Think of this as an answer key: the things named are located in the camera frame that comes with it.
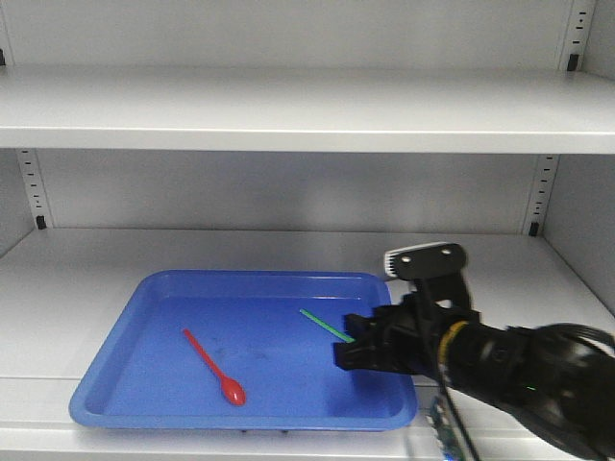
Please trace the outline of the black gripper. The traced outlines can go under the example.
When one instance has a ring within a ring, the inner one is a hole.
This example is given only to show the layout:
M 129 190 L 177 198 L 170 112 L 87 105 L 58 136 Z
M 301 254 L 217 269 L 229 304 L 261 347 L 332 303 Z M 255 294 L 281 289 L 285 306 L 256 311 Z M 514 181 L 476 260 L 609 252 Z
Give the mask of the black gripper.
M 471 297 L 461 273 L 414 279 L 400 303 L 378 315 L 344 316 L 344 331 L 353 340 L 333 344 L 334 364 L 345 371 L 372 370 L 403 375 L 438 376 L 437 349 L 446 330 L 459 321 L 475 321 Z

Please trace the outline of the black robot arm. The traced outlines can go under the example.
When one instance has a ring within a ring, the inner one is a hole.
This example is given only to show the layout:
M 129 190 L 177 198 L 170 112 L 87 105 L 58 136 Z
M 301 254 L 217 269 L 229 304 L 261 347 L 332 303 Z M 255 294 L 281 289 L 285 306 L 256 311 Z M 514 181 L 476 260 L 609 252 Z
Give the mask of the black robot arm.
M 337 367 L 426 376 L 576 457 L 613 457 L 611 334 L 570 323 L 492 328 L 472 309 L 461 274 L 413 284 L 398 304 L 345 316 L 354 340 L 334 344 Z

